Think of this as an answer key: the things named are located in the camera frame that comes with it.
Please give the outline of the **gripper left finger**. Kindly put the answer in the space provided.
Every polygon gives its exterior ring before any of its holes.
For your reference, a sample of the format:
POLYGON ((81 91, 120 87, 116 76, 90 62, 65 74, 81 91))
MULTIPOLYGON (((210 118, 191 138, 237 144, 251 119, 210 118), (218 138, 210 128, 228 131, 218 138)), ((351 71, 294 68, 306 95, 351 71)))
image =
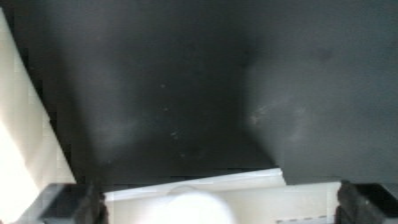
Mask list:
POLYGON ((17 224, 111 224, 106 195, 93 185, 47 186, 17 224))

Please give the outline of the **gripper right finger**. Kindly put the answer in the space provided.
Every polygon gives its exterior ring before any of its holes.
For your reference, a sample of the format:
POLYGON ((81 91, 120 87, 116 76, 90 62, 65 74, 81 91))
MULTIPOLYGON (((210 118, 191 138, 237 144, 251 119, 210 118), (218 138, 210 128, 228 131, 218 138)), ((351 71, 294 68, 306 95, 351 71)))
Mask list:
POLYGON ((398 224, 398 183, 342 182, 335 224, 398 224))

